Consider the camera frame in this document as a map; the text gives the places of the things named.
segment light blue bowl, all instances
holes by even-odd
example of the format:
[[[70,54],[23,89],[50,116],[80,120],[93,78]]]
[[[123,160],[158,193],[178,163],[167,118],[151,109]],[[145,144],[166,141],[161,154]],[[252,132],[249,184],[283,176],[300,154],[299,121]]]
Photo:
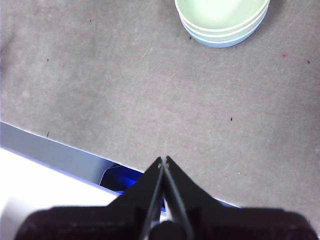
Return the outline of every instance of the light blue bowl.
[[[238,36],[236,38],[230,39],[230,40],[224,40],[224,41],[211,41],[211,40],[207,40],[207,39],[203,39],[200,36],[196,35],[195,33],[193,33],[185,24],[184,20],[180,18],[182,25],[184,26],[185,30],[199,43],[211,47],[211,48],[227,48],[227,47],[231,47],[234,46],[238,43],[241,43],[243,40],[245,40],[246,38],[248,38],[256,29],[257,27],[261,24],[262,20],[265,18],[266,13],[267,13],[268,9],[265,10],[263,16],[261,17],[260,21],[257,22],[257,24],[250,29],[249,31],[247,31],[245,34]]]

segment light green bowl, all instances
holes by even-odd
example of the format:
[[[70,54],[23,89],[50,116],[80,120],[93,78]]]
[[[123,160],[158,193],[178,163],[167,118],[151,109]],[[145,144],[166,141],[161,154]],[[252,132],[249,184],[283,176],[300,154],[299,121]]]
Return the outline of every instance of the light green bowl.
[[[269,0],[174,0],[180,17],[198,31],[232,31],[255,20]]]
[[[249,24],[247,24],[241,28],[236,28],[236,30],[229,30],[229,31],[224,31],[224,32],[219,32],[219,33],[217,33],[217,32],[212,33],[212,32],[206,31],[206,33],[203,33],[204,31],[199,31],[187,23],[186,23],[186,27],[189,28],[194,34],[196,34],[197,36],[199,36],[205,40],[225,41],[225,40],[229,40],[229,39],[234,39],[239,36],[242,36],[244,33],[253,29],[256,26],[256,24],[261,20],[261,18],[263,18],[265,11],[268,9],[268,5],[269,5],[269,2],[264,7],[264,9],[261,11],[261,13],[259,13],[259,15],[254,20],[249,22]]]

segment gray panel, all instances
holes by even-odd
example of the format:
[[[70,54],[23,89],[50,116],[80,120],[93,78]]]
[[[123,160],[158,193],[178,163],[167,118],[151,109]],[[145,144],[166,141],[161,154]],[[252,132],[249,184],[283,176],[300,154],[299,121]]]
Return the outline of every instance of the gray panel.
[[[319,0],[271,0],[224,49],[173,0],[1,5],[3,121],[141,171],[171,155],[211,195],[320,230]]]
[[[5,122],[1,122],[0,127],[2,148],[95,184],[99,184],[104,172],[115,164],[99,156],[25,132]]]

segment debris speck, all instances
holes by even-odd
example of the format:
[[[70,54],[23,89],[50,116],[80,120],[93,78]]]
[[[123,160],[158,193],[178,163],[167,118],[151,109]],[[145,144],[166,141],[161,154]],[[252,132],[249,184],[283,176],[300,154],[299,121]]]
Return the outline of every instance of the debris speck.
[[[288,58],[288,53],[282,52],[282,53],[281,53],[281,58],[287,59],[287,58]]]

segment stacked bowls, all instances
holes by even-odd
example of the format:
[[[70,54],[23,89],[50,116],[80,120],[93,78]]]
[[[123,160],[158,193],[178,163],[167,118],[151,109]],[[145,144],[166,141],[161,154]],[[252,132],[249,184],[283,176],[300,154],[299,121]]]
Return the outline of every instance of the stacked bowls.
[[[225,48],[249,37],[270,0],[174,0],[182,25],[199,43]]]

